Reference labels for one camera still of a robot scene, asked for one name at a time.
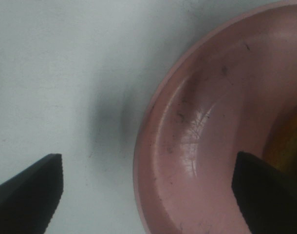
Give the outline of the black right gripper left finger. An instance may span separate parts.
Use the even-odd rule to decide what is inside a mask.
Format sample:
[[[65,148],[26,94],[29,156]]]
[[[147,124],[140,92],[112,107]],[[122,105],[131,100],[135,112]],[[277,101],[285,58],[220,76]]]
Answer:
[[[49,154],[0,185],[0,234],[45,233],[63,193],[61,154]]]

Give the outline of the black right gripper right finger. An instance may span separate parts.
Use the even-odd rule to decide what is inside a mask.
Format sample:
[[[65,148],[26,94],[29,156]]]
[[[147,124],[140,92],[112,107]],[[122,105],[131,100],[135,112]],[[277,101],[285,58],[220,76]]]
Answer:
[[[253,234],[297,234],[297,182],[262,159],[238,152],[231,184]]]

